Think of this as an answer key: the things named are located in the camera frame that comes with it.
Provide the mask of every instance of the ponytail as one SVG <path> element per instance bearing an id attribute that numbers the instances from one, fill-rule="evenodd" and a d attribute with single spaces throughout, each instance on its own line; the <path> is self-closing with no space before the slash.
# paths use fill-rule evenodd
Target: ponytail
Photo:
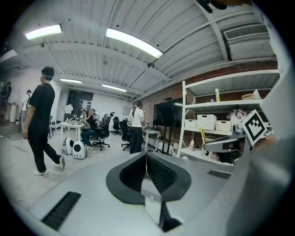
<path id="1" fill-rule="evenodd" d="M 132 110 L 132 117 L 134 118 L 134 113 L 135 113 L 135 110 L 137 108 L 137 105 L 134 106 L 133 110 Z"/>
<path id="2" fill-rule="evenodd" d="M 137 102 L 135 103 L 134 108 L 133 108 L 133 110 L 132 110 L 132 117 L 133 117 L 133 118 L 134 118 L 134 113 L 135 113 L 135 110 L 136 110 L 137 107 L 142 108 L 142 103 L 139 102 L 139 101 L 137 101 Z"/>

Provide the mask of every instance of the bottle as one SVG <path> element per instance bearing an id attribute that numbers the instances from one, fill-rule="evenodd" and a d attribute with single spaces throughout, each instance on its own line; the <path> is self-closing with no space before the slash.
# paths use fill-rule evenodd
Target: bottle
<path id="1" fill-rule="evenodd" d="M 189 144 L 190 151 L 194 149 L 194 144 L 195 144 L 194 140 L 190 141 L 190 144 Z"/>
<path id="2" fill-rule="evenodd" d="M 216 94 L 216 101 L 220 101 L 219 89 L 218 88 L 215 89 L 215 94 Z"/>

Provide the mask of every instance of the gray floor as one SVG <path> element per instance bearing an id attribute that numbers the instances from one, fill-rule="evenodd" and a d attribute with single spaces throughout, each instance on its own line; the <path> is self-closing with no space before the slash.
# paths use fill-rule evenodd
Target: gray floor
<path id="1" fill-rule="evenodd" d="M 12 131 L 16 130 L 15 125 L 3 126 L 0 127 L 0 135 L 12 133 Z M 65 136 L 74 139 L 75 130 L 66 130 Z M 37 177 L 33 174 L 36 166 L 28 141 L 22 139 L 11 140 L 4 136 L 0 138 L 1 185 L 10 201 L 17 202 L 27 209 L 50 188 L 77 170 L 129 154 L 129 148 L 125 151 L 122 150 L 121 144 L 124 142 L 121 140 L 121 136 L 111 134 L 106 138 L 105 142 L 111 145 L 110 148 L 105 146 L 100 151 L 99 147 L 96 147 L 88 152 L 90 157 L 86 159 L 79 160 L 73 159 L 71 155 L 65 156 L 66 166 L 64 171 L 44 154 L 49 174 Z M 60 130 L 54 133 L 52 139 L 48 139 L 48 143 L 58 154 L 61 154 Z"/>

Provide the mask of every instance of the table leg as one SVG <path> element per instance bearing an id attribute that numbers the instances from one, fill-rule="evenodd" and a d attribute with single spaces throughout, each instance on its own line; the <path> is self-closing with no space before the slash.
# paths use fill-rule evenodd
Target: table leg
<path id="1" fill-rule="evenodd" d="M 156 142 L 156 150 L 157 151 L 159 148 L 159 140 L 157 139 L 157 142 Z"/>
<path id="2" fill-rule="evenodd" d="M 77 137 L 78 141 L 81 141 L 81 129 L 78 129 L 78 137 Z"/>
<path id="3" fill-rule="evenodd" d="M 61 141 L 63 142 L 64 141 L 64 127 L 63 126 L 60 127 L 60 137 L 61 137 Z"/>
<path id="4" fill-rule="evenodd" d="M 148 151 L 148 133 L 146 134 L 146 145 L 145 145 L 144 151 L 145 152 Z"/>

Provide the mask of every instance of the man in black t-shirt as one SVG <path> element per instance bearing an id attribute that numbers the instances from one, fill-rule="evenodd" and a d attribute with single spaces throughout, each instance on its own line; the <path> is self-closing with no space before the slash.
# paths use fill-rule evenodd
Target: man in black t-shirt
<path id="1" fill-rule="evenodd" d="M 52 67 L 47 66 L 41 72 L 42 84 L 35 89 L 31 96 L 23 127 L 23 138 L 28 139 L 34 153 L 37 166 L 34 175 L 36 176 L 48 174 L 44 164 L 43 151 L 62 169 L 65 168 L 64 157 L 57 155 L 55 150 L 47 143 L 50 113 L 55 97 L 54 89 L 50 84 L 54 76 L 54 70 Z"/>
<path id="2" fill-rule="evenodd" d="M 84 129 L 83 133 L 81 134 L 82 142 L 86 145 L 87 150 L 93 150 L 94 147 L 92 146 L 91 142 L 89 141 L 90 136 L 94 135 L 95 129 L 97 128 L 96 121 L 98 121 L 98 117 L 95 114 L 95 109 L 91 108 L 88 111 L 88 116 L 86 112 L 84 114 L 84 124 L 89 124 L 90 129 Z"/>

